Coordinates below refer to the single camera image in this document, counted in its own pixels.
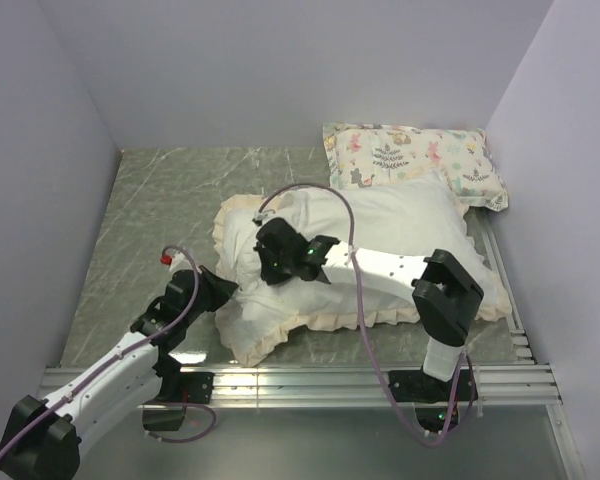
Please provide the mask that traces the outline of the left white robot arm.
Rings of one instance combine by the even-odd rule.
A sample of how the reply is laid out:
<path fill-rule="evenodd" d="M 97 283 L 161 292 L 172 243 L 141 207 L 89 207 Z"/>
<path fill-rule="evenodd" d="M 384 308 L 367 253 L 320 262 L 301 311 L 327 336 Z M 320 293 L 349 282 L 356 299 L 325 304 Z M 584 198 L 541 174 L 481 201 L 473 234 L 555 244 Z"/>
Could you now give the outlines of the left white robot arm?
<path fill-rule="evenodd" d="M 212 374 L 187 377 L 171 353 L 200 315 L 224 306 L 237 288 L 204 267 L 176 271 L 102 358 L 44 398 L 16 403 L 0 442 L 0 471 L 12 479 L 71 479 L 82 456 L 132 410 L 163 408 L 145 421 L 151 437 L 179 429 L 190 408 L 206 410 Z"/>

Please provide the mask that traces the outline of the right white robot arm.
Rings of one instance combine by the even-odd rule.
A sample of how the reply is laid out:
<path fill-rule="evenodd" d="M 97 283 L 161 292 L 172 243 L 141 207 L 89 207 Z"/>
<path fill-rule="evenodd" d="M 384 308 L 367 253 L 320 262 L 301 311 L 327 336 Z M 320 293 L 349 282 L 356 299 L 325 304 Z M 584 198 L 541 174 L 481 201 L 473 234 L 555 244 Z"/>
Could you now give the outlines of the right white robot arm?
<path fill-rule="evenodd" d="M 429 336 L 419 371 L 391 373 L 398 402 L 433 404 L 455 400 L 454 375 L 484 291 L 452 253 L 404 256 L 357 249 L 334 237 L 305 239 L 286 220 L 258 220 L 256 246 L 261 278 L 269 286 L 298 278 L 305 282 L 369 287 L 411 300 Z"/>

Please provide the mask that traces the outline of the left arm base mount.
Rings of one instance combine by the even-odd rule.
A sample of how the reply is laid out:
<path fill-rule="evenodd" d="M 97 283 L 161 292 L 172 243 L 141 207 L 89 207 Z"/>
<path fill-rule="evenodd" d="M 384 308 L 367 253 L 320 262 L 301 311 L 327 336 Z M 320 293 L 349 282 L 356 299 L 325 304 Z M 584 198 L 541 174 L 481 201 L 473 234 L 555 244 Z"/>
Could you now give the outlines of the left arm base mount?
<path fill-rule="evenodd" d="M 215 374 L 212 372 L 178 372 L 167 379 L 158 396 L 144 405 L 141 415 L 145 433 L 166 443 L 185 443 L 203 438 L 217 423 L 217 414 L 209 407 Z M 189 439 L 168 439 L 161 433 L 179 432 L 191 410 L 200 410 L 209 416 L 208 425 Z"/>

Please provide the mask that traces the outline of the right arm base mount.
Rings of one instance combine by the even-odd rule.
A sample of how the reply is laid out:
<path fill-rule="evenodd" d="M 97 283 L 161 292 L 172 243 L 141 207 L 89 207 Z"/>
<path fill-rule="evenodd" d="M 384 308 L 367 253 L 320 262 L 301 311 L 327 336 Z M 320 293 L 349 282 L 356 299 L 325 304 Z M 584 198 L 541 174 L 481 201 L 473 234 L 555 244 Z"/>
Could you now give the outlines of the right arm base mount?
<path fill-rule="evenodd" d="M 468 369 L 461 369 L 456 387 L 453 379 L 443 382 L 425 375 L 421 370 L 390 370 L 389 389 L 397 403 L 416 404 L 418 424 L 429 432 L 440 433 L 447 418 L 449 430 L 458 426 L 461 414 L 459 404 L 469 407 L 478 399 L 478 390 Z"/>

